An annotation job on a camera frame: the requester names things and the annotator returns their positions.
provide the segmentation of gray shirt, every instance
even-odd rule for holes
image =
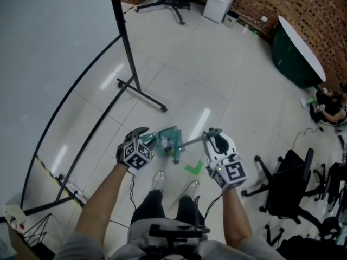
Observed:
[[[139,260],[146,253],[142,250],[149,246],[166,246],[166,239],[149,236],[152,224],[159,224],[165,230],[189,225],[172,219],[143,219],[133,223],[128,231],[128,243],[112,256],[111,260]],[[195,253],[203,260],[284,260],[284,258],[260,237],[252,236],[243,240],[238,249],[223,243],[203,238],[190,238],[187,243],[195,246]],[[75,233],[71,235],[54,258],[55,260],[97,260],[104,259],[102,247],[91,237]]]

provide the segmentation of black curved frame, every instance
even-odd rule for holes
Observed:
[[[123,44],[125,47],[125,51],[126,51],[126,55],[129,61],[129,65],[131,68],[131,72],[132,72],[132,76],[130,77],[130,79],[127,82],[124,82],[120,79],[117,79],[119,81],[118,86],[121,87],[120,91],[117,93],[117,95],[114,97],[114,99],[112,100],[112,102],[110,103],[110,105],[106,108],[106,110],[104,111],[104,113],[102,114],[102,116],[100,117],[100,119],[98,120],[98,122],[95,124],[95,126],[93,127],[92,131],[90,132],[90,134],[88,135],[87,139],[85,140],[85,142],[83,143],[81,149],[79,150],[75,160],[73,161],[70,169],[68,170],[63,182],[60,184],[60,190],[58,192],[58,195],[55,199],[54,202],[48,203],[48,204],[44,204],[42,206],[33,208],[33,209],[28,209],[25,210],[24,213],[28,216],[28,215],[33,215],[35,213],[39,213],[41,211],[47,210],[49,208],[58,206],[62,203],[68,202],[70,200],[75,199],[75,195],[72,194],[68,188],[66,188],[66,183],[71,175],[71,173],[73,172],[78,160],[80,159],[81,155],[83,154],[85,148],[87,147],[89,141],[91,140],[91,138],[93,137],[94,133],[97,131],[98,127],[100,126],[100,124],[102,123],[103,119],[106,117],[106,115],[108,114],[108,112],[112,109],[113,105],[118,101],[118,99],[120,98],[120,96],[122,95],[122,93],[129,87],[130,89],[132,89],[133,91],[137,92],[138,94],[142,95],[143,97],[151,100],[152,102],[154,102],[155,104],[160,106],[160,109],[163,112],[166,112],[168,109],[166,108],[166,106],[160,102],[158,102],[157,100],[155,100],[154,98],[146,95],[145,93],[142,92],[141,90],[141,86],[138,80],[138,75],[136,72],[136,68],[135,68],[135,63],[134,63],[134,59],[131,53],[131,48],[130,48],[130,43],[129,43],[129,39],[128,39],[128,35],[127,35],[127,31],[126,31],[126,27],[125,27],[125,20],[123,17],[123,12],[122,12],[122,8],[121,8],[121,2],[120,0],[111,0],[112,1],[112,6],[113,6],[113,11],[114,11],[114,15],[117,21],[117,27],[119,30],[119,36],[117,36],[107,47],[105,47],[105,49],[103,51],[101,51],[99,53],[99,55],[88,65],[88,67],[82,72],[82,74],[77,78],[77,80],[74,82],[74,84],[71,86],[71,88],[68,90],[68,92],[66,93],[66,95],[63,97],[62,101],[59,103],[57,109],[54,111],[52,117],[50,118],[50,120],[47,123],[47,126],[45,127],[40,140],[38,141],[38,144],[35,148],[34,151],[34,155],[31,159],[30,165],[29,165],[29,169],[28,169],[28,173],[27,176],[25,178],[25,182],[24,182],[24,186],[23,186],[23,192],[22,192],[22,196],[21,196],[21,203],[20,203],[20,207],[23,207],[23,202],[24,202],[24,196],[25,196],[25,191],[27,189],[27,185],[28,185],[28,181],[29,181],[29,176],[31,173],[31,169],[33,168],[33,164],[36,158],[36,155],[38,153],[38,150],[40,149],[40,146],[42,144],[42,141],[44,139],[44,137],[46,136],[50,125],[52,124],[54,118],[56,117],[56,115],[58,114],[60,108],[62,107],[62,105],[64,104],[64,102],[66,101],[66,99],[69,97],[70,93],[73,91],[73,89],[76,87],[76,85],[81,81],[81,79],[84,77],[84,75],[90,70],[90,68],[96,63],[96,61],[101,58],[101,56],[111,47],[113,46],[116,41],[118,41],[120,38],[123,39]],[[130,86],[130,83],[132,81],[135,81],[135,85],[136,87]],[[63,198],[60,199],[63,190],[67,190],[69,193],[69,196],[67,198]],[[5,222],[5,218],[4,217],[0,217],[0,223]]]

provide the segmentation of caution tape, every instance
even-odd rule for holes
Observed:
[[[49,169],[46,168],[46,165],[44,164],[44,162],[40,159],[39,156],[36,155],[36,159],[37,161],[40,163],[40,165],[44,168],[44,170],[46,172],[48,172],[49,176],[61,187],[62,186],[62,182],[59,180],[58,177],[54,177],[54,175],[50,172]],[[70,196],[70,197],[73,197],[74,196],[74,193],[71,192],[68,188],[64,187],[64,192]],[[74,198],[73,201],[75,201],[80,207],[83,207],[85,204],[80,201],[78,198]]]
[[[130,8],[128,8],[125,12],[123,12],[123,15],[126,14],[128,11],[130,11],[131,9],[133,9],[135,6],[132,6]]]

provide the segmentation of white tile floor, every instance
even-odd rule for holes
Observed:
[[[130,6],[124,4],[124,10]],[[244,27],[236,24],[229,29],[202,17],[203,8],[192,5],[190,11],[181,10],[186,22],[180,26],[170,9],[143,10],[125,14],[132,52],[143,90],[167,105],[162,113],[158,107],[138,94],[127,90],[116,103],[108,117],[97,130],[81,157],[70,181],[91,196],[115,164],[115,151],[130,129],[148,126],[151,131],[176,125],[187,140],[201,114],[210,114],[202,130],[220,127],[232,137],[249,173],[249,179],[238,191],[256,187],[264,178],[253,159],[262,156],[271,172],[275,171],[277,157],[284,156],[293,146],[295,136],[306,128],[316,129],[309,113],[302,109],[300,97],[309,97],[312,90],[301,90],[282,76],[271,60],[270,46]],[[81,144],[102,112],[114,98],[119,88],[117,78],[131,76],[124,46],[116,43],[86,74],[71,94],[49,130],[39,151],[39,156],[57,176],[66,173]],[[329,167],[340,161],[342,151],[331,127],[325,132],[300,135],[294,150],[304,157],[309,147],[315,150],[312,168],[326,163]],[[150,189],[153,175],[164,170],[167,184],[163,206],[169,217],[175,217],[177,201],[184,187],[195,176],[184,170],[189,164],[196,166],[205,161],[201,144],[188,147],[179,165],[171,160],[155,157],[152,164],[136,178],[134,199],[139,205]],[[220,189],[203,170],[198,176],[201,182],[200,208],[205,213],[209,203],[220,194]],[[119,199],[113,212],[115,221],[129,225],[133,205],[128,194],[131,178],[125,177]],[[45,201],[55,198],[57,186],[48,183],[35,184],[31,180],[31,193],[45,194]],[[279,220],[258,211],[266,199],[265,194],[253,198],[241,198],[255,234],[264,235],[264,225],[284,227],[285,236],[293,234],[315,236],[315,228],[303,221],[301,225],[291,220]],[[38,201],[34,197],[28,201]],[[315,203],[305,198],[302,207],[323,219],[325,202]],[[54,211],[60,221],[62,234],[52,247],[56,250],[61,240],[74,230],[81,213],[79,207],[61,205]],[[210,239],[224,242],[221,222],[222,204],[217,202],[207,219],[211,228]],[[106,255],[110,255],[126,243],[126,229],[110,223],[105,240]]]

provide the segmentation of red brick wall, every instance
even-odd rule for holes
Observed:
[[[266,23],[246,20],[271,38],[284,16],[322,64],[327,85],[347,83],[347,0],[234,0],[232,7],[255,20],[267,16]]]

